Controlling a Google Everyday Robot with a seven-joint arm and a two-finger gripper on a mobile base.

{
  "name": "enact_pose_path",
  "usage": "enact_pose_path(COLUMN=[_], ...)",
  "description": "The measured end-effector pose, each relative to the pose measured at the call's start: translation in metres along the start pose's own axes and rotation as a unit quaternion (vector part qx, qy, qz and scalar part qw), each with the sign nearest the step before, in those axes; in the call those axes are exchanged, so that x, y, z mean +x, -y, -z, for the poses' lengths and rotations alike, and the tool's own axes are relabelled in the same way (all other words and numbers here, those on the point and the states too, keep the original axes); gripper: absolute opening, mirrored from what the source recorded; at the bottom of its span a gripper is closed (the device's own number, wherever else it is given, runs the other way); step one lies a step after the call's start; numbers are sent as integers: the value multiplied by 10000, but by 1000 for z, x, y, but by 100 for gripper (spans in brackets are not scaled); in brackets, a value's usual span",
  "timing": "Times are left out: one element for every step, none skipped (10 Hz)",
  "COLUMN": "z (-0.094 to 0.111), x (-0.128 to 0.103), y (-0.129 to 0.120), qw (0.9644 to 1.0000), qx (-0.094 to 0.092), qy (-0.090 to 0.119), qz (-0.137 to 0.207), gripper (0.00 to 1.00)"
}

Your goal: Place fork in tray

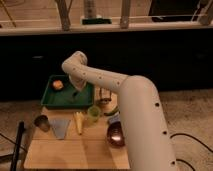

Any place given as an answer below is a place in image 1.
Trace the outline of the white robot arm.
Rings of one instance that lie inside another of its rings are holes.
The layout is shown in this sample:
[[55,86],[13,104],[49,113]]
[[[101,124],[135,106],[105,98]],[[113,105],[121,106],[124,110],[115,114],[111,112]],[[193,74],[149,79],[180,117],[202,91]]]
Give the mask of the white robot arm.
[[131,171],[179,171],[158,90],[151,80],[89,67],[81,51],[61,67],[78,90],[89,82],[117,95]]

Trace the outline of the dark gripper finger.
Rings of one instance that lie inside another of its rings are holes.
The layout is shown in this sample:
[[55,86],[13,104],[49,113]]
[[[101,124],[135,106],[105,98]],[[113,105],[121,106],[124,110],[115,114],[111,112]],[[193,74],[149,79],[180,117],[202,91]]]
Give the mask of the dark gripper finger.
[[79,93],[80,93],[79,91],[73,92],[72,98],[75,99],[78,96]]

